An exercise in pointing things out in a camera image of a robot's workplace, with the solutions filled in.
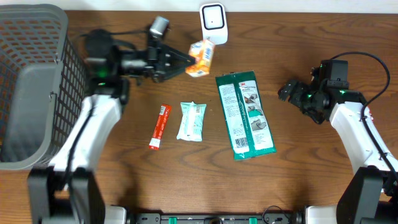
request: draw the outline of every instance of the red packet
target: red packet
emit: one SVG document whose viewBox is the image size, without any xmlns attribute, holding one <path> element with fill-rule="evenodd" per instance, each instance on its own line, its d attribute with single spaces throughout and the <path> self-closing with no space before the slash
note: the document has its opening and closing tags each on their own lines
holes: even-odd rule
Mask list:
<svg viewBox="0 0 398 224">
<path fill-rule="evenodd" d="M 149 149 L 159 150 L 160 140 L 162 139 L 163 131 L 166 127 L 171 110 L 172 107 L 169 105 L 162 105 L 160 107 L 159 117 L 157 118 L 155 131 L 149 143 Z"/>
</svg>

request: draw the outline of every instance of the tabletop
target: tabletop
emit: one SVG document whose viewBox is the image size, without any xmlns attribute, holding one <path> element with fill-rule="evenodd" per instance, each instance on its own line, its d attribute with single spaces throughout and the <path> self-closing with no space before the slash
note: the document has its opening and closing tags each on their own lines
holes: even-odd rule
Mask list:
<svg viewBox="0 0 398 224">
<path fill-rule="evenodd" d="M 197 12 L 67 11 L 70 37 L 104 28 L 140 29 L 156 16 L 170 20 L 165 43 L 188 52 L 201 40 Z M 228 42 L 215 49 L 208 76 L 186 73 L 164 83 L 131 80 L 130 102 L 103 149 L 96 180 L 106 204 L 137 212 L 257 213 L 270 205 L 296 210 L 336 204 L 353 177 L 345 148 L 330 123 L 315 124 L 278 100 L 291 78 L 310 82 L 312 67 L 347 51 L 382 58 L 391 85 L 370 105 L 387 147 L 398 155 L 398 15 L 227 13 Z M 144 36 L 120 36 L 145 47 Z M 373 59 L 348 60 L 350 89 L 370 99 L 386 82 Z M 254 70 L 277 153 L 234 161 L 215 77 Z M 180 103 L 207 104 L 203 141 L 177 140 Z M 159 151 L 148 148 L 161 104 L 172 107 Z M 0 223 L 29 223 L 29 171 L 0 171 Z"/>
</svg>

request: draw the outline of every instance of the gray plastic basket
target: gray plastic basket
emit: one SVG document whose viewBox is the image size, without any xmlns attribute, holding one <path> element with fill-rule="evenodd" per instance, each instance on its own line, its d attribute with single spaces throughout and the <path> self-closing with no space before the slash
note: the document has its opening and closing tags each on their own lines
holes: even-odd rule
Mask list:
<svg viewBox="0 0 398 224">
<path fill-rule="evenodd" d="M 0 169 L 43 166 L 78 115 L 86 70 L 49 4 L 0 6 Z"/>
</svg>

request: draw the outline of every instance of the white backdrop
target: white backdrop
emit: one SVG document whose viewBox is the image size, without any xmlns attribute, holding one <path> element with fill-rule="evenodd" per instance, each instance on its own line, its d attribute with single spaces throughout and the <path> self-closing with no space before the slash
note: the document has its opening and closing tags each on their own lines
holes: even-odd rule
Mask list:
<svg viewBox="0 0 398 224">
<path fill-rule="evenodd" d="M 221 2 L 229 12 L 398 13 L 398 0 L 0 0 L 0 4 L 49 3 L 64 10 L 197 11 Z"/>
</svg>

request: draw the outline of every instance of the orange and white package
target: orange and white package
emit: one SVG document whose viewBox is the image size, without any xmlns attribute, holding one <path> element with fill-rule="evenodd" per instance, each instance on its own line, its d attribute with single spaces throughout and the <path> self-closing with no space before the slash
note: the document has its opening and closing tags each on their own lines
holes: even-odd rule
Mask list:
<svg viewBox="0 0 398 224">
<path fill-rule="evenodd" d="M 210 40 L 201 40 L 191 45 L 189 55 L 195 58 L 196 64 L 185 69 L 192 77 L 201 77 L 210 73 L 215 44 Z"/>
</svg>

